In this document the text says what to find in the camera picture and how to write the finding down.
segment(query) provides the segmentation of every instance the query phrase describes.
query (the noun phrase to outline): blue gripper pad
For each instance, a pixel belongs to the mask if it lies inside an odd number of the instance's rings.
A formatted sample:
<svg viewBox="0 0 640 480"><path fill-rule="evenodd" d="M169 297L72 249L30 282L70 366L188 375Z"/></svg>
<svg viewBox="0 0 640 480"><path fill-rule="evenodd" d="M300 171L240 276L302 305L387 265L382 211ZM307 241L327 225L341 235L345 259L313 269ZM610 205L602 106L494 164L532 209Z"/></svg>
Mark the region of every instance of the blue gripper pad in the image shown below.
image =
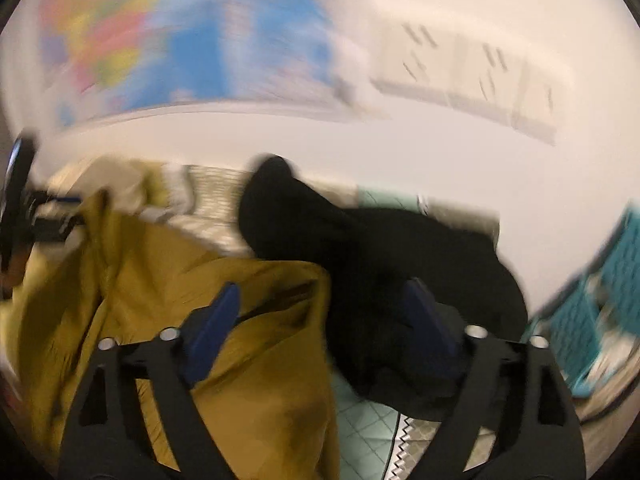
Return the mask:
<svg viewBox="0 0 640 480"><path fill-rule="evenodd" d="M459 378L467 362L462 340L465 323L458 311L436 304L418 278L405 282L400 308L413 327L412 366L434 377Z"/></svg>
<svg viewBox="0 0 640 480"><path fill-rule="evenodd" d="M210 305L193 310L180 326L185 360L180 367L190 388L209 375L240 313L240 288L225 283Z"/></svg>
<svg viewBox="0 0 640 480"><path fill-rule="evenodd" d="M583 280L547 320L551 348L574 393L584 391L583 379L600 354L597 317L598 308Z"/></svg>
<svg viewBox="0 0 640 480"><path fill-rule="evenodd" d="M615 321L625 332L640 336L640 214L630 209L620 238L601 271Z"/></svg>

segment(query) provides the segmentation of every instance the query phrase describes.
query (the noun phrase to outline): patterned fabric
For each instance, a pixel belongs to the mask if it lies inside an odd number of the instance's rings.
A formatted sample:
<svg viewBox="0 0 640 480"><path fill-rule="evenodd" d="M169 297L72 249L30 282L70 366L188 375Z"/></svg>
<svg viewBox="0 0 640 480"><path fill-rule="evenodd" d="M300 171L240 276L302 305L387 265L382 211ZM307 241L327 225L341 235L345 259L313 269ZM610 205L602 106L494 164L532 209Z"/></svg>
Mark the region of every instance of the patterned fabric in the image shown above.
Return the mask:
<svg viewBox="0 0 640 480"><path fill-rule="evenodd" d="M439 427L439 422L415 420L401 415L385 480L405 480L429 447ZM489 460L494 443L495 434L482 428L465 470Z"/></svg>
<svg viewBox="0 0 640 480"><path fill-rule="evenodd" d="M192 215L173 216L168 219L167 224L197 238L225 256L250 258L254 254L235 224Z"/></svg>
<svg viewBox="0 0 640 480"><path fill-rule="evenodd" d="M237 222L238 205L244 183L251 174L227 168L205 166L188 168L195 195L193 215L218 222Z"/></svg>

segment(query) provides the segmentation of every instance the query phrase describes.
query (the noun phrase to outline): white wall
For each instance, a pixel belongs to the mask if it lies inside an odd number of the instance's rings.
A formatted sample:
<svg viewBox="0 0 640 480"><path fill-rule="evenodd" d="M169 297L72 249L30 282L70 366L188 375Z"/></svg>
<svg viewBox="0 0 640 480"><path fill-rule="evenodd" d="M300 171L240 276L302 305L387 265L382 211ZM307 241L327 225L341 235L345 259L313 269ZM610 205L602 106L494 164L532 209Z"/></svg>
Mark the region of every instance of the white wall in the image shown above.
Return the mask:
<svg viewBox="0 0 640 480"><path fill-rule="evenodd" d="M566 63L573 107L557 145L389 97L381 102L387 118L347 123L203 112L94 124L46 137L38 172L100 152L231 167L273 152L305 173L496 210L498 250L535 310L640 194L640 30L622 0L391 1L489 24ZM14 128L24 124L9 112Z"/></svg>

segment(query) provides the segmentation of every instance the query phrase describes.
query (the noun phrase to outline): black garment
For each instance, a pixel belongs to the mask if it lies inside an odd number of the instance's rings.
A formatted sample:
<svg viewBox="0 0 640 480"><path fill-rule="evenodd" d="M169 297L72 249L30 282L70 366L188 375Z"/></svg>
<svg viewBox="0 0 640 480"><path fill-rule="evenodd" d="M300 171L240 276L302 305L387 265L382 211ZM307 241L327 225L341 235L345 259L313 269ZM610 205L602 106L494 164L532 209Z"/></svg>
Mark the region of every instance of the black garment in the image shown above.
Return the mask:
<svg viewBox="0 0 640 480"><path fill-rule="evenodd" d="M420 335L399 308L407 279L420 278L433 293L456 337L478 324L517 340L526 325L522 293L487 236L404 210L338 208L280 157L246 184L238 223L259 258L305 260L329 272L326 338L335 364L361 396L405 415L441 420L459 385L420 363Z"/></svg>

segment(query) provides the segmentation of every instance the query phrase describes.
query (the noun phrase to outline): world map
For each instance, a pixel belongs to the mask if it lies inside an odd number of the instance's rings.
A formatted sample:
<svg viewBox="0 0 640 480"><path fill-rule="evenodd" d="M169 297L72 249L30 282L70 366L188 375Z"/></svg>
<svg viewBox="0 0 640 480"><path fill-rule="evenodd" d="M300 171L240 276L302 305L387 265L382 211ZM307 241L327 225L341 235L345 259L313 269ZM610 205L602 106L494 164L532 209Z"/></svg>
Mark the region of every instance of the world map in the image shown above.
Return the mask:
<svg viewBox="0 0 640 480"><path fill-rule="evenodd" d="M40 0L60 128L169 104L334 95L329 0Z"/></svg>

